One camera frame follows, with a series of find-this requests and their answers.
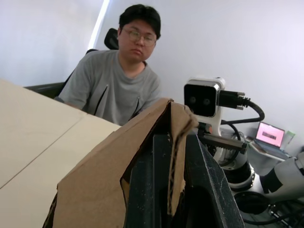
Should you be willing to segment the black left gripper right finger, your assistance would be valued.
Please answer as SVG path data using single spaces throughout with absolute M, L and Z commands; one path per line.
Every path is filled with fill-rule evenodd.
M 195 134 L 186 138 L 184 179 L 177 228 L 245 226 L 223 170 Z

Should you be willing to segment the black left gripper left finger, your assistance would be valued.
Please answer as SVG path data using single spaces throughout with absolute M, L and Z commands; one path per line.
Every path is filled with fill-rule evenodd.
M 167 194 L 171 136 L 155 134 L 143 148 L 130 176 L 125 228 L 168 228 Z

